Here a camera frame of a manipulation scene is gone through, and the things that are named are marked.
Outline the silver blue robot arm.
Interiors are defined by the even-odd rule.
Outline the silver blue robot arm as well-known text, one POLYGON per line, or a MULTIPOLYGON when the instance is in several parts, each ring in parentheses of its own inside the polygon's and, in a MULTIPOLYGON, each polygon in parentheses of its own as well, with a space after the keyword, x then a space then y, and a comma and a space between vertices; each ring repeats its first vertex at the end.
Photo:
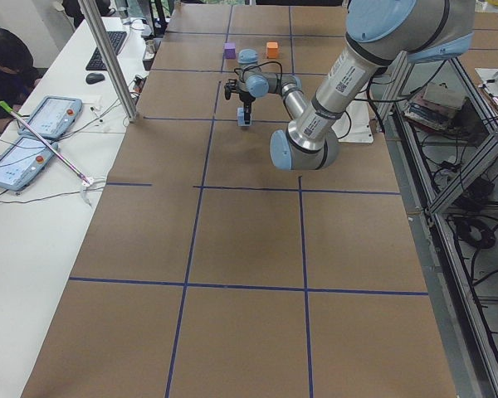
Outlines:
POLYGON ((411 63, 460 56, 471 44, 472 1, 353 1, 346 18, 346 46, 328 75, 307 100, 297 78, 268 73, 257 54, 241 51, 236 78, 224 86, 244 104, 241 121, 251 121, 251 104, 268 94, 282 98, 291 117, 271 136, 270 155, 281 170, 318 170, 336 158, 339 139, 333 126, 374 74, 406 52, 411 63))

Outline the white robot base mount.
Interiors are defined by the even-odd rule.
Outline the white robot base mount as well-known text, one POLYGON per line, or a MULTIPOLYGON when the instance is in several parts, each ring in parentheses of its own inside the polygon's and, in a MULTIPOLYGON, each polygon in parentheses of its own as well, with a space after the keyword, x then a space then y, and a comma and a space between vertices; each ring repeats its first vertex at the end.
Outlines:
POLYGON ((366 102, 351 102, 346 113, 334 123, 332 129, 341 143, 371 144, 374 142, 366 102))

